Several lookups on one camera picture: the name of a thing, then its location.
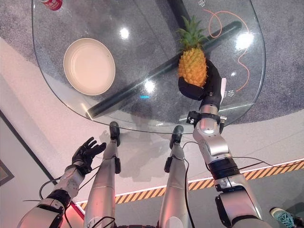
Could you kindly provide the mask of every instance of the glass table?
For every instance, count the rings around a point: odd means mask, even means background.
[[[93,121],[155,133],[172,133],[180,124],[192,133],[186,118],[200,101],[178,89],[181,15],[201,20],[209,38],[204,52],[227,79],[219,111],[226,125],[246,113],[261,90],[265,46],[250,0],[63,0],[57,11],[33,0],[32,10],[35,53],[47,84],[68,108]],[[80,38],[102,42],[113,55],[115,79],[101,95],[78,92],[65,76],[65,51]]]

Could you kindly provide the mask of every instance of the plate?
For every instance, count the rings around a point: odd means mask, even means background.
[[[115,78],[115,62],[111,52],[98,40],[82,38],[66,50],[63,68],[69,83],[86,95],[107,91]]]

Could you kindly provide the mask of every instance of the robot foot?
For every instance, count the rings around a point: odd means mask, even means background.
[[[120,130],[119,130],[119,125],[117,122],[112,121],[110,122],[110,136],[112,140],[117,141],[117,146],[120,145]]]
[[[180,143],[181,137],[184,132],[184,128],[181,125],[177,125],[172,133],[171,140],[170,140],[170,149],[172,149],[174,143]]]

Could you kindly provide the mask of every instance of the metal arm segment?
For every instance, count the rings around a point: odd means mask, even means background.
[[[64,212],[77,195],[83,179],[77,167],[68,167],[53,191],[22,218],[17,228],[59,228]]]
[[[203,105],[200,113],[218,115],[218,108],[212,104]],[[202,118],[196,124],[193,137],[198,142],[205,163],[215,180],[218,212],[226,227],[243,227],[245,220],[255,227],[270,227],[261,221],[261,208],[245,177],[229,151],[228,145],[219,133],[219,123],[215,118]]]

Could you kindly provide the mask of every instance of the teal shoe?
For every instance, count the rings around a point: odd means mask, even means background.
[[[289,212],[287,212],[281,208],[272,208],[270,210],[270,214],[272,217],[274,217],[276,220],[282,222],[288,228],[293,228],[295,226],[294,218],[293,218],[292,214],[290,214]]]

